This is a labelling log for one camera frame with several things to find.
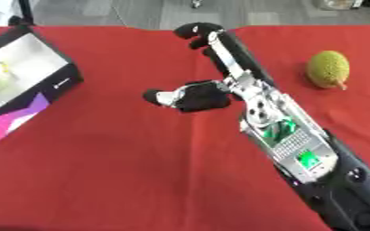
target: robotic arm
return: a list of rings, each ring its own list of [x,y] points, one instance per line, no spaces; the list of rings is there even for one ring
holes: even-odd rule
[[[228,95],[245,102],[240,129],[259,145],[301,199],[336,231],[370,231],[370,168],[332,133],[319,126],[288,95],[234,34],[211,23],[178,28],[196,38],[224,80],[192,82],[174,91],[148,90],[158,106],[196,112],[230,105]]]

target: red tablecloth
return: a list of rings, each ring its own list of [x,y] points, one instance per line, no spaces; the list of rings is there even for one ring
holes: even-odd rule
[[[241,103],[181,115],[143,102],[147,88],[220,78],[186,41],[119,27],[38,29],[86,81],[0,142],[0,226],[328,230],[238,132]],[[281,89],[370,164],[370,26],[236,32]],[[348,91],[319,90],[303,77],[323,50],[348,56]]]

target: floor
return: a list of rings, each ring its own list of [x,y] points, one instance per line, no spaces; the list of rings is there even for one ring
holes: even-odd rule
[[[173,29],[189,22],[220,23],[226,28],[263,24],[370,24],[370,8],[323,11],[320,0],[32,0],[37,24],[126,25]]]

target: open box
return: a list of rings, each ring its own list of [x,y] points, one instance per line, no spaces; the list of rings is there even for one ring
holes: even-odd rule
[[[82,81],[72,60],[27,26],[0,35],[0,62],[13,75],[0,91],[0,140]]]

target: green fruit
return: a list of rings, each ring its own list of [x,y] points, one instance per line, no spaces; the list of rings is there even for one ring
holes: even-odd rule
[[[349,62],[337,51],[323,51],[311,58],[307,76],[321,88],[340,87],[347,89],[344,82],[349,77]]]

